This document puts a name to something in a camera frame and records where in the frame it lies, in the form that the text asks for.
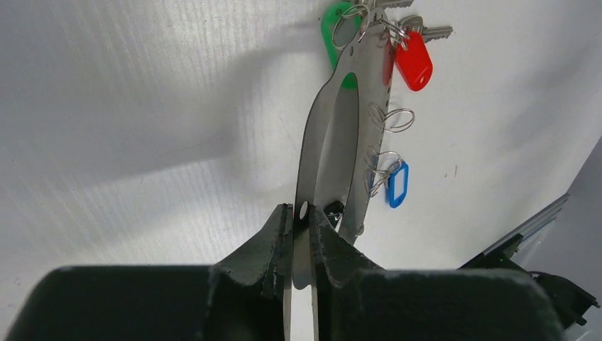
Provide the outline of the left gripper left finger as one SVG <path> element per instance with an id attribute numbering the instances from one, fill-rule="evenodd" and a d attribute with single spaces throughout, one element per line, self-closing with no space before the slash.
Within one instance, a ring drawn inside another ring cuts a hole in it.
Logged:
<path id="1" fill-rule="evenodd" d="M 64 266 L 8 340 L 288 340 L 292 207 L 213 265 Z"/>

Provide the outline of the keyring with black key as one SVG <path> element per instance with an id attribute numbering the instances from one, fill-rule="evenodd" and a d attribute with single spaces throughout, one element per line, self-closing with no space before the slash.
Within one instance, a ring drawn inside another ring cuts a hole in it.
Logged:
<path id="1" fill-rule="evenodd" d="M 407 166 L 382 148 L 386 134 L 408 130 L 415 113 L 389 107 L 393 73 L 413 91 L 429 82 L 426 45 L 448 38 L 452 26 L 428 26 L 417 14 L 388 18 L 385 10 L 409 1 L 337 1 L 324 12 L 320 31 L 332 74 L 307 117 L 293 217 L 292 283 L 312 283 L 311 213 L 327 216 L 329 230 L 347 244 L 363 234 L 372 197 Z"/>

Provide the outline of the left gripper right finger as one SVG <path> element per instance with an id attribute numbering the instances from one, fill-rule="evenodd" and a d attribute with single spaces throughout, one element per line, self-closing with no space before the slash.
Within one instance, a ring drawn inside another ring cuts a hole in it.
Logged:
<path id="1" fill-rule="evenodd" d="M 545 292 L 507 269 L 387 270 L 308 208 L 316 340 L 563 340 Z"/>

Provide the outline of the blue tag key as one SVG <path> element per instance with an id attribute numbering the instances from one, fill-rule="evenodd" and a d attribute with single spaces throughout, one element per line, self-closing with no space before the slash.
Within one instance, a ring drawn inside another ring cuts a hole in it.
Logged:
<path id="1" fill-rule="evenodd" d="M 386 183 L 386 201 L 390 208 L 400 207 L 407 196 L 409 183 L 409 165 L 401 164 L 389 175 Z"/>

